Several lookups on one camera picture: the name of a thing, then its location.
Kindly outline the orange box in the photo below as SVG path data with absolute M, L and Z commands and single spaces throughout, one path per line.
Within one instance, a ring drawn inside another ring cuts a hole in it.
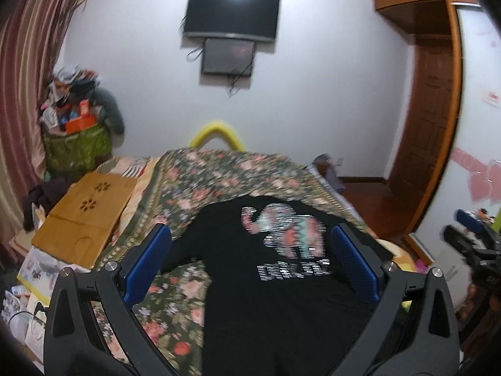
M 93 127 L 96 124 L 96 116 L 79 116 L 69 120 L 65 124 L 65 131 L 68 134 L 78 133 L 80 131 L 86 130 L 87 128 Z

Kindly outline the white wardrobe panel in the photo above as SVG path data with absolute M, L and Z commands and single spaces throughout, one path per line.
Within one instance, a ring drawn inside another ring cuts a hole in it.
M 458 209 L 500 208 L 500 34 L 480 6 L 454 5 L 462 48 L 462 93 L 452 150 L 415 237 L 434 262 L 457 261 L 442 240 Z

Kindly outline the grey plush toy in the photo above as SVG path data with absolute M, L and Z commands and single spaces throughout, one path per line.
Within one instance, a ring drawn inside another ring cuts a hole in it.
M 122 136 L 125 133 L 125 124 L 115 96 L 103 87 L 96 87 L 94 104 L 100 107 L 99 121 L 103 121 L 113 134 Z

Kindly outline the floral green bed cover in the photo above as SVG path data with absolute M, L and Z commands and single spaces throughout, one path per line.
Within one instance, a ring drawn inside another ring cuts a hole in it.
M 243 195 L 298 200 L 345 218 L 363 232 L 370 231 L 313 167 L 285 155 L 177 149 L 152 160 L 114 158 L 99 171 L 117 173 L 121 167 L 136 165 L 142 166 L 143 173 L 97 268 L 120 261 L 155 224 L 169 226 L 173 238 L 179 238 L 203 207 Z M 203 264 L 189 262 L 171 274 L 157 276 L 145 300 L 133 310 L 161 354 L 181 375 L 199 375 L 202 370 L 202 315 L 209 284 Z

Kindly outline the blue grey cloth bundle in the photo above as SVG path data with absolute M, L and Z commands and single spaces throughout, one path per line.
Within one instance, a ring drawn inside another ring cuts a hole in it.
M 335 170 L 336 165 L 333 159 L 328 154 L 318 155 L 312 163 L 316 167 L 320 176 L 329 183 L 329 186 L 331 186 L 331 188 L 335 192 L 339 194 L 342 194 L 344 192 L 345 186 L 340 181 L 340 178 L 337 177 Z

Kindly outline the yellow headboard cushion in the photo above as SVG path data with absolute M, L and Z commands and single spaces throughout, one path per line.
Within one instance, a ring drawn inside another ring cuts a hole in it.
M 212 121 L 203 126 L 191 140 L 189 147 L 201 149 L 213 138 L 222 139 L 233 151 L 245 152 L 245 147 L 235 131 L 223 121 Z

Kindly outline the brown wooden door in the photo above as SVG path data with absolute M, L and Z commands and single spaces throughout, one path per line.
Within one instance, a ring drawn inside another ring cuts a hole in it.
M 460 76 L 452 37 L 417 37 L 411 99 L 389 180 L 392 193 L 412 214 L 405 232 L 425 213 L 446 164 L 457 122 Z

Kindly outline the green storage bag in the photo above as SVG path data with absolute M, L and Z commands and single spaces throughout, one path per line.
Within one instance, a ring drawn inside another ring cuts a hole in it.
M 51 174 L 95 170 L 111 158 L 111 135 L 102 123 L 65 136 L 43 135 L 46 168 Z

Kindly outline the large black wall television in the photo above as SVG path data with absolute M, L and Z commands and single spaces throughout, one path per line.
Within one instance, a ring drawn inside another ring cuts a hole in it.
M 185 37 L 222 37 L 274 43 L 281 0 L 188 0 Z

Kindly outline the striped maroon curtain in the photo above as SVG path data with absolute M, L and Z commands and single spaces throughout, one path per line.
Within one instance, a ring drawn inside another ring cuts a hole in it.
M 18 0 L 1 25 L 1 262 L 23 226 L 21 199 L 41 182 L 39 110 L 78 0 Z

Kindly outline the dark clothes pile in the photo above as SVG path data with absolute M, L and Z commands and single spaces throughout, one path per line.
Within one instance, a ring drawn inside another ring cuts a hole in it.
M 31 206 L 42 206 L 46 213 L 51 212 L 52 208 L 65 196 L 69 187 L 69 182 L 63 177 L 53 178 L 33 187 L 21 199 L 23 229 L 26 232 L 31 232 L 34 229 Z

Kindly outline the black elephant print t-shirt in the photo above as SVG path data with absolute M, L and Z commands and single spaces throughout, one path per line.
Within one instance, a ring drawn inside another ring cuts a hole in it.
M 249 195 L 200 210 L 163 272 L 202 261 L 205 375 L 324 375 L 370 319 L 331 246 L 341 217 Z

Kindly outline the printed papers stack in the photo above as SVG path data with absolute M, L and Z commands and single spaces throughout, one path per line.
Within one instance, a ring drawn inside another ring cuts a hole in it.
M 13 337 L 43 362 L 43 345 L 47 316 L 59 272 L 69 267 L 76 273 L 87 268 L 59 261 L 31 247 L 16 276 L 18 283 L 4 292 L 1 320 Z

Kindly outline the wooden lap desk board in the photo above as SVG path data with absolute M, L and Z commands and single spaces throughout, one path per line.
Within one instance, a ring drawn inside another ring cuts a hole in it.
M 125 209 L 137 180 L 90 172 L 52 208 L 32 245 L 80 267 L 94 267 Z

